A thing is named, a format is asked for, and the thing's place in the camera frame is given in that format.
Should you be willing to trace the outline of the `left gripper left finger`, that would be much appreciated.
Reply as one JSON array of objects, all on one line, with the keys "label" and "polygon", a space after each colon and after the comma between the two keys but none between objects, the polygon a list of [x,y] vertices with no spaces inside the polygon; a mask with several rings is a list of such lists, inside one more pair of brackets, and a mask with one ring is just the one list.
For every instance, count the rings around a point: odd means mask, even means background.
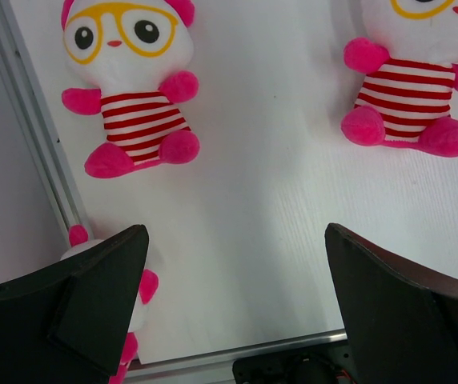
[{"label": "left gripper left finger", "polygon": [[0,284],[0,383],[107,383],[116,375],[149,235],[133,225]]}]

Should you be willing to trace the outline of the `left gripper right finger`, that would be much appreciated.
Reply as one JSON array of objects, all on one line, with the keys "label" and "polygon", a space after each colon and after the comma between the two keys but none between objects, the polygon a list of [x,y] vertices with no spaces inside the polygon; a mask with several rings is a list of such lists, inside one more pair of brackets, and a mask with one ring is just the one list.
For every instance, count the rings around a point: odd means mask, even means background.
[{"label": "left gripper right finger", "polygon": [[360,383],[458,383],[458,279],[340,224],[327,260]]}]

